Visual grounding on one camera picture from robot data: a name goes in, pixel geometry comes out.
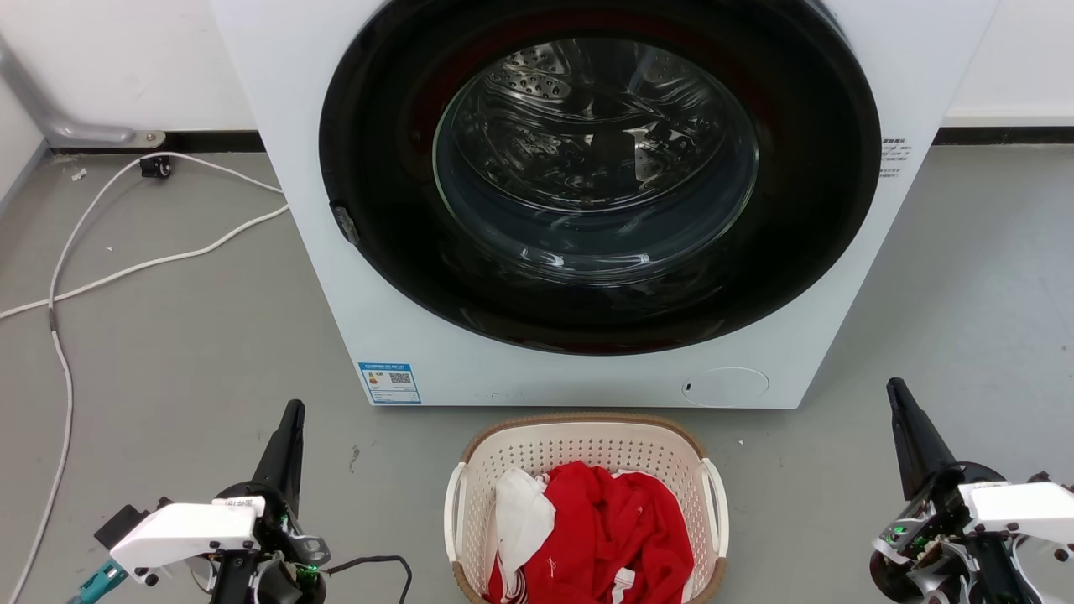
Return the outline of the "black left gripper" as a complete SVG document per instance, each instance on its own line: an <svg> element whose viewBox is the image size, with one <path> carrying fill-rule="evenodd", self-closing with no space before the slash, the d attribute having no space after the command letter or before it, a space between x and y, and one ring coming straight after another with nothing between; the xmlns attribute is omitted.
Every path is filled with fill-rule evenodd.
<svg viewBox="0 0 1074 604"><path fill-rule="evenodd" d="M331 557L325 540L304 534L297 524L300 478L305 451L305 404L290 400L253 481L219 493L223 500L261 497L253 536L236 548L212 546L216 565L211 603L323 603L326 578L318 570Z"/></svg>

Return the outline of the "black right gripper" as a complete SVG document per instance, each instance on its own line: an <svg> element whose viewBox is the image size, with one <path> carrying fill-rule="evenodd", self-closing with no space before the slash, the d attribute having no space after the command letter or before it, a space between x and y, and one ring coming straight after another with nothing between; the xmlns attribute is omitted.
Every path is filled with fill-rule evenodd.
<svg viewBox="0 0 1074 604"><path fill-rule="evenodd" d="M873 542L869 574L879 592L894 603L1035 603L1017 561L1025 536L974 523L962 495L962 487L997 486L1001 475L956 462L903 378L887 383L887 396L908 505Z"/></svg>

